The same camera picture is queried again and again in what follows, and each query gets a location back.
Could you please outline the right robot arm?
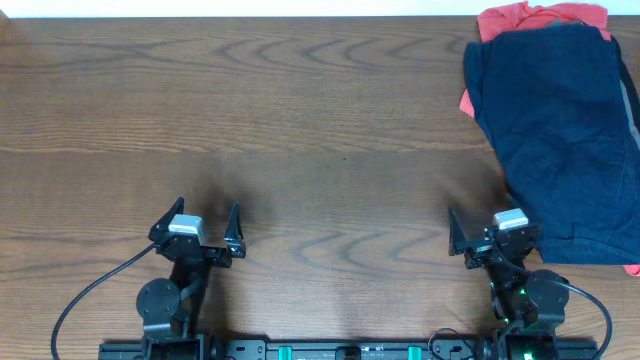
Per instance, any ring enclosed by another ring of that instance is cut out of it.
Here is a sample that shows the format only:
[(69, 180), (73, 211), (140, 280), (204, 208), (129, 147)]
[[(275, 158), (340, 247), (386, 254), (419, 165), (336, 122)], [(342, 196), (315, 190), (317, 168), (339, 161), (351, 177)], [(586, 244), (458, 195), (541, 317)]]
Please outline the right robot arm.
[(539, 225), (511, 209), (494, 215), (476, 239), (467, 237), (455, 210), (448, 210), (449, 254), (467, 269), (486, 271), (492, 311), (504, 322), (478, 347), (479, 359), (558, 359), (556, 328), (565, 321), (566, 280), (550, 270), (531, 271), (524, 260), (536, 245)]

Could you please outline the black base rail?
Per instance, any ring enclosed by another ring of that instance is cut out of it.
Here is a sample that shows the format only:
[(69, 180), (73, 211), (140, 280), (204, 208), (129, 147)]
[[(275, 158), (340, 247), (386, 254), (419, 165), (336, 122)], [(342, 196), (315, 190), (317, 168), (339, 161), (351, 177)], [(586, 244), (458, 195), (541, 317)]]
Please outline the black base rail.
[(499, 354), (492, 339), (462, 340), (453, 335), (425, 342), (272, 342), (198, 336), (165, 343), (109, 342), (99, 346), (99, 360), (219, 359), (219, 360), (437, 360), (437, 359), (592, 359), (592, 340), (526, 338), (511, 335)]

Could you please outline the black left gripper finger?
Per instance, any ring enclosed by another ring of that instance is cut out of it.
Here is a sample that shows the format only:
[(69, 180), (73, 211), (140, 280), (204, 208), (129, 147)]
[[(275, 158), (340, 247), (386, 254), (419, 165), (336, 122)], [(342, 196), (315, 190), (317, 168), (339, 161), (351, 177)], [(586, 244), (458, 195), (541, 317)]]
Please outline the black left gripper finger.
[(224, 241), (233, 258), (244, 259), (246, 257), (246, 243), (241, 228), (239, 204), (237, 202), (231, 208)]
[(182, 215), (184, 212), (184, 198), (178, 197), (170, 209), (154, 224), (149, 230), (148, 238), (150, 240), (166, 240), (171, 231), (169, 225), (176, 215)]

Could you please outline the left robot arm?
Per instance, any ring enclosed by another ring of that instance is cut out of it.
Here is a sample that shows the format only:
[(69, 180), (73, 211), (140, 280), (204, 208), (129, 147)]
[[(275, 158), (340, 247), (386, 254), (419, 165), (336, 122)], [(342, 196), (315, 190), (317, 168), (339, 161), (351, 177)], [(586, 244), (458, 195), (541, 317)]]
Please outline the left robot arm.
[(225, 345), (197, 331), (197, 322), (214, 268), (229, 268), (246, 256), (246, 244), (237, 203), (230, 210), (224, 247), (207, 246), (203, 219), (184, 213), (184, 199), (150, 228), (149, 240), (157, 254), (173, 264), (167, 278), (145, 284), (136, 299), (143, 320), (142, 356), (145, 359), (224, 359)]

